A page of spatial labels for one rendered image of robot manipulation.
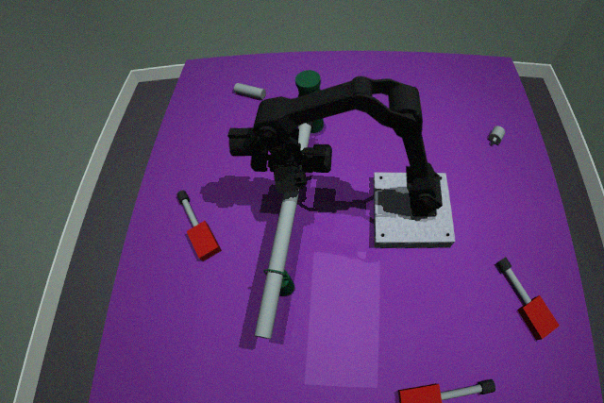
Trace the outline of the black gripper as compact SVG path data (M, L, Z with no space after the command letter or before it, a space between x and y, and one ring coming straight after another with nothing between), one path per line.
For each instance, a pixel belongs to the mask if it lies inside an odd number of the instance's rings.
M268 150L264 147L260 151L260 156L251 156L250 167L255 172L267 171L267 160L270 172L274 172L271 168L272 164L284 165L287 162L298 161L302 165L302 172L305 173L328 173L331 171L332 148L329 144L315 144L313 147L305 147L301 149L301 144L295 146L294 152L286 159L277 159L272 154L268 154ZM302 160L302 161L301 161Z

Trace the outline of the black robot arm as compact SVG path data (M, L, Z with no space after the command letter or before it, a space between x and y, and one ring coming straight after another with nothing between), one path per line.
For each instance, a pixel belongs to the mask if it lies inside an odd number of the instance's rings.
M372 97L375 93L389 96L389 108ZM286 159L298 145L297 126L350 110L367 113L402 138L410 164L406 166L406 179L412 216L436 216L443 205L440 175L428 163L419 92L390 78L356 76L343 84L294 99L281 96L265 99L260 102L254 127L229 130L229 153L260 156L266 147L275 158ZM306 173L300 171L298 161L272 164L271 168L278 193L304 189L307 184Z

